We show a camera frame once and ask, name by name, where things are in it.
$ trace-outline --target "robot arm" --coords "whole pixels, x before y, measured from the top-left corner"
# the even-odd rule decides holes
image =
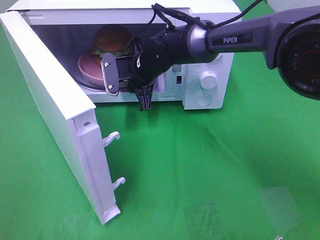
[[[209,63],[230,52],[263,52],[267,67],[278,67],[290,88],[320,100],[320,6],[219,27],[200,19],[186,22],[151,37],[127,62],[142,109],[150,108],[153,80],[173,64]]]

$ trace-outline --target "green backdrop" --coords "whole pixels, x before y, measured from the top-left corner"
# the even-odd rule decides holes
[[[252,1],[236,1],[243,10]],[[245,19],[271,13],[261,3]],[[101,225],[0,29],[0,239],[320,239],[320,108],[261,53],[234,57],[222,109],[97,104],[121,214]]]

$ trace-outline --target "black cable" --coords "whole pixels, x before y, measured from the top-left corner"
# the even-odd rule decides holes
[[[151,20],[140,30],[140,31],[138,31],[131,39],[130,39],[130,41],[125,45],[125,47],[124,47],[124,49],[123,49],[123,51],[122,51],[122,53],[121,53],[121,57],[123,57],[124,55],[125,55],[125,52],[126,52],[126,50],[128,49],[128,47],[130,46],[130,44],[132,43],[132,41],[143,31],[143,30],[145,30],[147,27],[149,27],[151,24],[152,24],[152,22],[155,20],[155,18],[156,18],[156,12],[155,11],[153,11],[153,16],[152,16],[152,18],[151,18]]]
[[[244,15],[246,15],[251,9],[253,9],[256,5],[258,5],[259,3],[261,3],[262,1],[265,1],[265,0],[256,0],[254,1],[252,4],[250,4],[242,13],[240,13],[239,15],[233,17],[233,18],[230,18],[226,21],[223,21],[223,22],[220,22],[218,24],[205,24],[203,22],[200,21],[200,19],[198,17],[192,17],[182,11],[178,11],[178,10],[175,10],[175,9],[168,9],[168,8],[165,8],[164,6],[161,6],[160,4],[156,3],[154,5],[152,5],[152,9],[153,9],[153,17],[152,19],[146,24],[146,26],[144,26],[138,33],[136,33],[131,39],[130,41],[127,43],[127,45],[125,46],[125,48],[123,49],[122,51],[122,54],[121,54],[121,57],[123,57],[125,55],[125,52],[126,50],[128,49],[128,47],[130,46],[130,44],[132,43],[132,41],[142,32],[144,31],[147,27],[149,27],[152,22],[155,20],[156,18],[156,15],[159,16],[159,18],[161,18],[167,25],[168,25],[168,28],[171,30],[173,29],[175,26],[172,24],[172,22],[167,18],[165,17],[165,14],[173,17],[173,18],[176,18],[178,20],[181,20],[183,22],[186,22],[186,23],[194,23],[194,24],[197,24],[199,25],[200,27],[202,28],[205,28],[205,29],[216,29],[216,28],[219,28],[221,26],[224,26],[224,25],[227,25],[227,24],[230,24],[240,18],[242,18]]]
[[[246,15],[251,9],[253,9],[256,5],[258,5],[259,3],[261,3],[262,1],[264,0],[256,0],[254,1],[250,6],[248,6],[242,13],[240,13],[239,15],[233,17],[233,18],[230,18],[229,20],[226,20],[226,21],[223,21],[223,22],[220,22],[218,24],[215,24],[215,25],[212,25],[210,26],[210,29],[216,29],[216,28],[219,28],[221,26],[224,26],[224,25],[227,25],[229,23],[232,23],[240,18],[242,18],[244,15]]]

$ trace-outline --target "hamburger bun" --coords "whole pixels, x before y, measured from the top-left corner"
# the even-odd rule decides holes
[[[104,53],[122,52],[131,40],[131,32],[120,24],[106,24],[98,30],[93,39],[94,60],[101,64]]]

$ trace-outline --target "green table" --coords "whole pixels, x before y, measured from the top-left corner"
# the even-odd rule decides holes
[[[238,0],[243,10],[251,0]],[[271,13],[261,3],[245,18]],[[320,239],[319,101],[261,53],[234,57],[222,109],[97,104],[122,213],[101,225],[0,29],[0,239]]]

